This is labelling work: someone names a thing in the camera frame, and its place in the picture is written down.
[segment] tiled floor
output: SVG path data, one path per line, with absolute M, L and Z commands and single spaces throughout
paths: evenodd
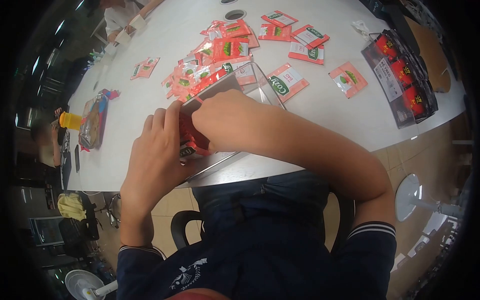
M 463 116 L 396 145 L 375 151 L 388 172 L 394 191 L 409 173 L 418 175 L 423 186 L 423 200 L 448 203 L 455 192 L 456 172 L 458 170 L 458 149 L 452 145 L 454 133 L 464 130 Z M 465 138 L 455 134 L 456 139 Z M 169 193 L 152 211 L 155 227 L 153 245 L 160 248 L 166 256 L 176 251 L 170 223 L 172 217 L 182 210 L 198 211 L 198 204 L 191 189 L 175 189 Z M 331 194 L 324 211 L 326 239 L 325 245 L 331 249 L 339 223 L 339 209 L 336 197 Z M 119 231 L 109 225 L 105 214 L 98 214 L 103 224 L 98 244 L 102 253 L 113 265 L 117 266 L 117 253 L 120 246 Z M 200 240 L 200 222 L 190 222 L 186 233 L 190 243 Z M 452 228 L 454 219 L 417 207 L 404 222 L 396 223 L 397 251 L 394 268 L 391 272 L 388 299 L 398 299 L 411 289 L 434 261 Z

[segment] acrylic box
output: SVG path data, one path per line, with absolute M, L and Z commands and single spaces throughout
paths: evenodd
M 238 78 L 252 75 L 254 76 L 254 83 L 245 85 L 239 84 Z M 185 102 L 181 108 L 181 112 L 191 116 L 194 111 L 200 108 L 203 100 L 230 89 L 242 91 L 245 95 L 257 102 L 268 105 L 277 105 L 285 109 L 285 106 L 269 84 L 267 77 L 260 67 L 254 62 L 249 62 L 223 76 L 216 83 L 209 86 L 194 98 Z M 246 152 L 217 152 L 209 156 L 193 159 L 192 161 L 194 161 L 196 172 L 194 175 L 187 178 L 186 182 L 205 178 L 247 155 L 248 153 Z

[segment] round table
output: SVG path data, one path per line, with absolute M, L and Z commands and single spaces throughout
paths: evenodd
M 285 103 L 287 110 L 338 132 L 369 151 L 419 135 L 465 110 L 463 85 L 452 78 L 449 93 L 436 93 L 439 110 L 433 116 L 418 125 L 397 128 L 382 88 L 360 52 L 368 42 L 353 29 L 351 22 L 363 20 L 371 32 L 389 28 L 358 0 L 239 0 L 230 5 L 221 5 L 220 0 L 166 0 L 147 16 L 146 28 L 134 32 L 127 46 L 118 46 L 113 59 L 106 57 L 87 71 L 72 95 L 70 112 L 81 115 L 85 102 L 102 89 L 121 92 L 120 97 L 109 103 L 103 144 L 91 152 L 80 152 L 80 173 L 71 173 L 69 190 L 120 190 L 132 143 L 141 134 L 145 118 L 156 108 L 168 107 L 174 100 L 173 97 L 166 99 L 160 83 L 173 71 L 178 60 L 203 41 L 205 36 L 199 34 L 201 30 L 212 20 L 223 20 L 227 12 L 235 9 L 247 12 L 244 20 L 257 36 L 260 25 L 265 23 L 261 16 L 273 10 L 297 18 L 299 21 L 292 25 L 293 30 L 311 24 L 330 36 L 324 45 L 323 66 L 288 58 L 290 43 L 278 41 L 259 40 L 260 47 L 252 49 L 253 60 L 265 74 L 289 62 L 310 85 Z M 161 57 L 150 78 L 130 80 L 134 64 L 146 57 Z M 368 82 L 368 86 L 351 99 L 345 97 L 328 75 L 347 61 Z M 78 143 L 76 136 L 77 131 L 73 131 L 71 149 Z M 182 187 L 250 180 L 300 169 L 250 154 Z

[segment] smartphone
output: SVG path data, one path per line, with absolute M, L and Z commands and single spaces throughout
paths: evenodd
M 80 171 L 80 158 L 78 157 L 78 145 L 75 147 L 75 170 Z

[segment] person's lap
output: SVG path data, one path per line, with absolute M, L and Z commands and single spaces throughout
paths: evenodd
M 261 179 L 192 188 L 206 235 L 215 235 L 245 219 L 283 216 L 312 226 L 323 222 L 328 184 L 303 170 Z

